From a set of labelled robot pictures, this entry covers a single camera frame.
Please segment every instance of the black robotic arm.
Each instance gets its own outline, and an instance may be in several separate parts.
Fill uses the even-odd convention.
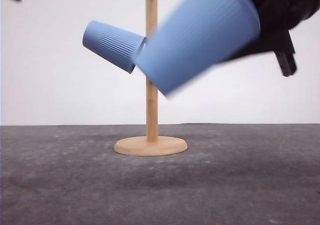
[[[243,48],[232,59],[273,51],[282,74],[293,75],[295,53],[289,30],[310,18],[320,8],[320,0],[252,0],[258,13],[261,33],[257,40]]]

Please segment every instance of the ribbed cup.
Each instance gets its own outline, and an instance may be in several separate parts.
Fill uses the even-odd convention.
[[[166,95],[259,34],[251,0],[184,0],[134,62]]]
[[[133,58],[142,49],[145,37],[98,21],[91,21],[83,35],[82,44],[110,63],[131,73]]]

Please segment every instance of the round wooden base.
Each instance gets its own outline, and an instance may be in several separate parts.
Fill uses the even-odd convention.
[[[148,142],[146,136],[135,136],[117,141],[113,149],[125,155],[163,156],[181,153],[188,146],[185,140],[177,137],[158,136],[158,141]]]

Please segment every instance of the blue plastic cup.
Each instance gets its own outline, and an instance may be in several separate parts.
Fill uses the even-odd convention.
[[[251,0],[184,0],[133,61],[166,95],[259,34]]]
[[[119,68],[132,73],[134,57],[142,49],[146,37],[98,21],[85,29],[82,44]]]

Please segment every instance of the white backdrop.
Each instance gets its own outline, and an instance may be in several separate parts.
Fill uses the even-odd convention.
[[[179,0],[159,0],[161,23]],[[145,0],[1,0],[1,124],[145,123],[145,77],[82,46],[91,20],[145,34]],[[209,69],[169,100],[159,123],[320,123],[320,12],[291,31],[298,72],[272,53]]]

